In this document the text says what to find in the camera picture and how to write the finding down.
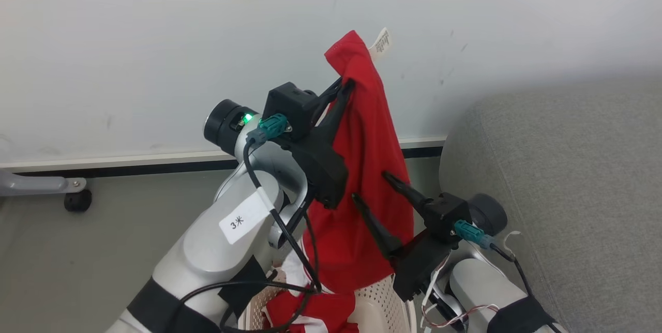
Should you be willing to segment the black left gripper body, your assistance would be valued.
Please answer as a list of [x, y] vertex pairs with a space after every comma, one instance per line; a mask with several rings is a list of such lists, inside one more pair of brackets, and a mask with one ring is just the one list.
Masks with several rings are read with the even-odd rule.
[[349, 177], [343, 157], [333, 148], [336, 132], [337, 128], [319, 125], [298, 140], [293, 132], [282, 136], [282, 149], [291, 152], [313, 188], [313, 197], [328, 209], [340, 204]]

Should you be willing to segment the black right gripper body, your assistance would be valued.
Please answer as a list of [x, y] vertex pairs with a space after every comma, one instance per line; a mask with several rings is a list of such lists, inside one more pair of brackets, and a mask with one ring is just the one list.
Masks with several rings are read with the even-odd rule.
[[425, 292], [433, 271], [456, 248], [456, 236], [437, 236], [424, 230], [393, 256], [393, 288], [402, 301]]

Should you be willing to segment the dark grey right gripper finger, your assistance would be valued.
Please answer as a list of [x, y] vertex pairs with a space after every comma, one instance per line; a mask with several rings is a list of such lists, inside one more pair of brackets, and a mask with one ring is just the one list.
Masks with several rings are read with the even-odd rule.
[[377, 244], [380, 253], [385, 259], [396, 259], [402, 248], [402, 242], [400, 239], [398, 239], [397, 236], [392, 235], [390, 231], [379, 222], [371, 212], [366, 201], [364, 201], [359, 194], [352, 193], [352, 200], [366, 223], [367, 229]]
[[423, 209], [428, 204], [433, 202], [433, 199], [421, 194], [421, 192], [414, 189], [409, 183], [400, 180], [400, 178], [391, 172], [383, 171], [382, 176], [391, 188], [403, 196], [419, 214], [423, 212]]

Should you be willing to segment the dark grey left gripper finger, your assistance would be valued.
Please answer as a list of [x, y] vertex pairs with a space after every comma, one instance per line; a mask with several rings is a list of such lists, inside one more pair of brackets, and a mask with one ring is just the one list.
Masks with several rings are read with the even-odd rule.
[[349, 104], [352, 92], [355, 88], [355, 81], [348, 79], [342, 83], [341, 91], [338, 97], [329, 106], [328, 110], [321, 122], [318, 125], [318, 130], [321, 135], [336, 135], [340, 122], [346, 107]]
[[338, 97], [342, 88], [342, 78], [338, 78], [321, 95], [312, 101], [311, 123], [318, 123], [327, 107]]

